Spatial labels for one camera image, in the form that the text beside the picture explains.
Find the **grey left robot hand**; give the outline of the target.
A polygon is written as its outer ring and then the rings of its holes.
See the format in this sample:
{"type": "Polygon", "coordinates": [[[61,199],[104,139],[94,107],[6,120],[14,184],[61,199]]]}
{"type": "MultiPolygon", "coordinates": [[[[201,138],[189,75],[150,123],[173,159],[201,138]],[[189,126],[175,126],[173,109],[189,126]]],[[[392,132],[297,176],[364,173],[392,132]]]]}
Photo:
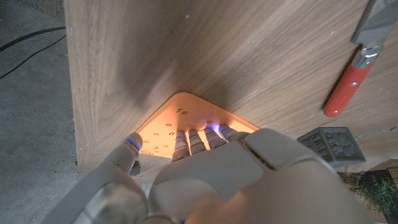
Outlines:
{"type": "Polygon", "coordinates": [[[176,133],[170,164],[148,193],[130,176],[132,133],[45,217],[45,223],[371,223],[336,171],[271,129],[176,133]]]}

